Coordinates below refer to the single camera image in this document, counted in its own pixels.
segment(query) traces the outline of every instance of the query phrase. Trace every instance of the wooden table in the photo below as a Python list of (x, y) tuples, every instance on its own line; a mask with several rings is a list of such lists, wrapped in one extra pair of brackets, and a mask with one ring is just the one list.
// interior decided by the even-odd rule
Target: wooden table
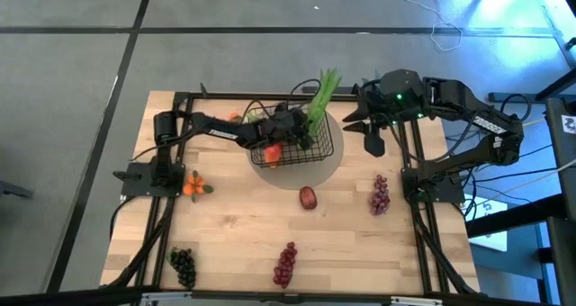
[[(170, 110), (173, 97), (173, 92), (150, 93), (134, 155), (154, 146), (152, 118)], [(196, 99), (193, 110), (226, 119), (231, 112), (243, 112), (247, 104)], [(355, 108), (355, 103), (330, 103), (328, 112), (340, 122)], [(410, 124), (406, 126), (411, 134)], [(420, 120), (419, 127), (427, 158), (446, 152), (440, 120)], [(262, 180), (248, 163), (246, 151), (234, 142), (210, 136), (188, 141), (187, 174), (198, 170), (215, 192), (197, 203), (188, 196), (176, 200), (168, 248), (192, 249), (198, 273), (195, 289), (280, 292), (282, 288), (272, 282), (273, 269), (285, 244), (294, 241), (299, 253), (287, 292), (422, 294), (410, 208), (401, 189), (401, 151), (388, 130), (382, 130), (386, 154), (378, 158), (364, 151), (360, 134), (343, 136), (344, 156), (331, 178), (314, 188), (319, 204), (313, 211), (300, 206), (298, 191)], [(153, 154), (139, 161), (148, 162)], [(381, 216), (371, 215), (367, 203), (377, 174), (388, 177), (391, 197), (390, 209)], [(140, 248), (150, 201), (136, 199), (118, 214), (102, 284), (115, 279)], [(462, 215), (450, 204), (435, 206), (445, 254), (464, 280), (478, 289)], [(145, 284), (151, 282), (155, 256), (156, 249), (150, 253)], [(438, 290), (429, 251), (427, 260)], [(168, 263), (160, 286), (183, 288)]]

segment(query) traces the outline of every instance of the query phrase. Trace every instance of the gray circular platform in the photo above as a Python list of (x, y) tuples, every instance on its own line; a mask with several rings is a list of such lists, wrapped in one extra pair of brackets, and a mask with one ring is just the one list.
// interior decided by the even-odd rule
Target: gray circular platform
[(334, 118), (329, 113), (326, 116), (334, 144), (334, 153), (331, 156), (322, 161), (279, 166), (272, 169), (254, 165), (250, 158), (250, 151), (247, 150), (247, 158), (254, 171), (270, 185), (289, 190), (300, 190), (304, 186), (313, 188), (328, 180), (340, 166), (344, 154), (344, 138)]

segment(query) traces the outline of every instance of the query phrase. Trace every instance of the black wire basket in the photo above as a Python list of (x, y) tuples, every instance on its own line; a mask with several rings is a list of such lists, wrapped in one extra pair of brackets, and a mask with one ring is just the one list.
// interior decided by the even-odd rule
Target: black wire basket
[[(290, 108), (300, 106), (299, 104), (290, 104)], [(257, 118), (264, 118), (266, 109), (270, 114), (274, 113), (275, 106), (267, 106), (264, 108), (257, 107), (250, 109), (248, 114)], [(306, 113), (308, 111), (308, 104), (305, 104), (301, 109)], [(250, 157), (252, 163), (259, 167), (280, 167), (289, 166), (300, 163), (309, 163), (321, 161), (334, 153), (334, 143), (332, 142), (332, 135), (330, 134), (330, 127), (328, 118), (324, 112), (324, 117), (319, 123), (316, 134), (311, 134), (314, 139), (312, 146), (303, 150), (296, 143), (284, 143), (282, 147), (282, 156), (277, 162), (266, 162), (264, 159), (264, 148), (255, 148), (250, 150)]]

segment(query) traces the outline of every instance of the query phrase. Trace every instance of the gray floor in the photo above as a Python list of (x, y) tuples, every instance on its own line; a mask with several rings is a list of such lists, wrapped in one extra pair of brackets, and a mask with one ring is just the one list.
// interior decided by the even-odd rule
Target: gray floor
[[(140, 4), (36, 0), (30, 7), (28, 1), (0, 0), (0, 26), (131, 26)], [(418, 1), (460, 27), (548, 27), (536, 0)], [(436, 21), (433, 13), (401, 0), (150, 0), (144, 26), (430, 27)], [(0, 284), (0, 295), (44, 287), (126, 40), (126, 35), (0, 34), (0, 178), (35, 190), (29, 201), (12, 196), (0, 201), (0, 277), (10, 278)], [(457, 38), (439, 41), (448, 46)], [(460, 49), (442, 53), (428, 35), (140, 35), (62, 288), (98, 285), (121, 188), (112, 171), (126, 167), (148, 91), (198, 91), (203, 82), (209, 91), (287, 92), (333, 67), (342, 72), (343, 85), (396, 68), (456, 78), (482, 100), (489, 92), (538, 92), (569, 70), (552, 38), (465, 37)], [(525, 106), (509, 109), (523, 114)], [(530, 119), (543, 109), (535, 106)], [(448, 135), (463, 129), (457, 122), (444, 125)], [(522, 152), (549, 143), (545, 123), (538, 123), (526, 128)], [(477, 178), (544, 167), (552, 154), (549, 149), (506, 169), (489, 167)], [(534, 200), (558, 191), (551, 178), (514, 195)], [(23, 258), (27, 262), (17, 262)], [(488, 294), (537, 299), (531, 279), (480, 268), (479, 277)]]

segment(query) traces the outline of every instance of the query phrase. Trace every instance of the red grape bunch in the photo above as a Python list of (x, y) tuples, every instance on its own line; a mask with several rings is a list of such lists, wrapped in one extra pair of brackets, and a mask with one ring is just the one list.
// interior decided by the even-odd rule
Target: red grape bunch
[(274, 268), (274, 283), (280, 284), (284, 289), (288, 287), (292, 279), (292, 270), (294, 269), (296, 255), (298, 254), (298, 250), (294, 248), (295, 246), (294, 242), (286, 244), (286, 248), (280, 254), (278, 266)]
[(388, 185), (386, 184), (386, 177), (381, 175), (376, 176), (374, 187), (376, 191), (374, 196), (370, 198), (370, 212), (372, 215), (380, 215), (388, 211), (390, 207), (390, 197), (388, 196)]

